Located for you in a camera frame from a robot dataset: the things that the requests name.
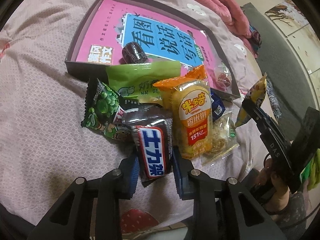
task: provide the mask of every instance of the cardboard box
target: cardboard box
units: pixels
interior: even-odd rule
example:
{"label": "cardboard box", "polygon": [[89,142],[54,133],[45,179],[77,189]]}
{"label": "cardboard box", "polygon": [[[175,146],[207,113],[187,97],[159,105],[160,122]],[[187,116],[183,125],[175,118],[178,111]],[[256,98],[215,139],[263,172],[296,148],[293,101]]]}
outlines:
{"label": "cardboard box", "polygon": [[[108,65],[124,64],[122,48],[140,44],[148,60],[179,60],[181,75],[204,64],[210,87],[224,100],[240,97],[229,62],[214,34],[190,16],[154,0],[96,0],[71,41],[66,66],[82,81],[99,77],[106,81]],[[213,69],[222,62],[230,70],[231,88],[221,91]]]}

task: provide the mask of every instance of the blue candy wrapper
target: blue candy wrapper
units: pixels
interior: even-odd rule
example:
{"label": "blue candy wrapper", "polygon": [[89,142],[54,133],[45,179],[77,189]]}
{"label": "blue candy wrapper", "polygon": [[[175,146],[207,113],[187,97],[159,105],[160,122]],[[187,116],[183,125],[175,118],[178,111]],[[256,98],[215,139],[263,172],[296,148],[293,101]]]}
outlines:
{"label": "blue candy wrapper", "polygon": [[219,119],[226,108],[224,107],[224,104],[222,102],[222,99],[218,97],[213,90],[210,90],[211,92],[211,105],[212,105],[212,121]]}

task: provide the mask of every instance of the chocolate bar wrapper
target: chocolate bar wrapper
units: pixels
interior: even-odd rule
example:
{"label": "chocolate bar wrapper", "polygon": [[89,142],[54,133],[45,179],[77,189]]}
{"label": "chocolate bar wrapper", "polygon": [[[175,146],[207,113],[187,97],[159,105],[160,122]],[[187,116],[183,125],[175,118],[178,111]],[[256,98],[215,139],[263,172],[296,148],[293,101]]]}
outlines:
{"label": "chocolate bar wrapper", "polygon": [[222,99],[213,92],[213,89],[210,89],[211,92],[211,107],[212,107],[212,121],[218,120],[226,110]]}
{"label": "chocolate bar wrapper", "polygon": [[125,113],[122,123],[131,128],[138,152],[141,181],[153,181],[168,174],[172,156],[172,113],[152,106]]}
{"label": "chocolate bar wrapper", "polygon": [[148,104],[139,103],[136,99],[121,97],[97,78],[89,79],[81,126],[92,129],[106,138],[130,141],[130,129],[122,124],[122,116],[126,112],[138,111],[147,106]]}

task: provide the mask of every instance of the barcode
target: barcode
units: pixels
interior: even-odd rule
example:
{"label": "barcode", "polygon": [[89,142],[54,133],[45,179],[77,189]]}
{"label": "barcode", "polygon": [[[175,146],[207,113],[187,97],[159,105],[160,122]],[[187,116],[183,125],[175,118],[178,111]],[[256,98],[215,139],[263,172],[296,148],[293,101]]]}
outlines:
{"label": "barcode", "polygon": [[216,115],[221,114],[221,112],[222,112],[222,107],[221,107],[221,106],[218,106],[218,108],[217,108],[216,110],[214,110],[214,112],[216,113]]}

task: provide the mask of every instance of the snack wrapper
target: snack wrapper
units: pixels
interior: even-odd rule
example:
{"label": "snack wrapper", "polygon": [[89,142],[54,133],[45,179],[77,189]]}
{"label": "snack wrapper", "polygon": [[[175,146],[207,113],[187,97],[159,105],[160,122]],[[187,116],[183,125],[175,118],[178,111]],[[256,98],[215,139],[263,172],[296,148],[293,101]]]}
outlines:
{"label": "snack wrapper", "polygon": [[163,107],[173,113],[173,134],[183,158],[192,159],[212,148],[212,108],[207,75],[200,65],[184,77],[154,84]]}
{"label": "snack wrapper", "polygon": [[227,68],[227,66],[224,63],[221,63],[221,65],[218,65],[214,70],[214,76],[217,87],[224,91],[228,92],[231,90],[231,84],[232,84],[232,77],[230,70]]}
{"label": "snack wrapper", "polygon": [[171,171],[172,113],[157,106],[125,113],[122,123],[131,128],[137,147],[141,181],[165,176]]}
{"label": "snack wrapper", "polygon": [[159,80],[180,76],[179,61],[156,61],[143,64],[107,66],[109,86],[123,97],[149,95],[160,97],[153,84]]}
{"label": "snack wrapper", "polygon": [[[252,88],[247,92],[245,95],[245,99],[250,99],[252,102],[256,104],[256,106],[259,108],[263,100],[266,97],[266,88],[267,88],[267,80],[266,80],[267,74],[265,73],[262,78],[256,82]],[[247,114],[247,112],[240,107],[238,116],[237,116],[237,121],[236,121],[236,127],[239,127],[241,125],[246,124],[249,122],[251,117]]]}
{"label": "snack wrapper", "polygon": [[130,141],[130,130],[121,123],[122,116],[125,112],[138,111],[147,106],[136,99],[121,97],[97,78],[89,79],[81,126],[95,130],[106,138]]}
{"label": "snack wrapper", "polygon": [[212,163],[226,156],[239,146],[236,139],[236,128],[231,120],[232,111],[226,112],[212,124],[212,149],[201,155],[201,164]]}
{"label": "snack wrapper", "polygon": [[127,43],[122,49],[123,60],[127,64],[139,64],[148,60],[141,46],[136,42]]}
{"label": "snack wrapper", "polygon": [[213,89],[211,91],[211,108],[212,108],[212,121],[219,119],[226,110],[222,99],[216,95]]}

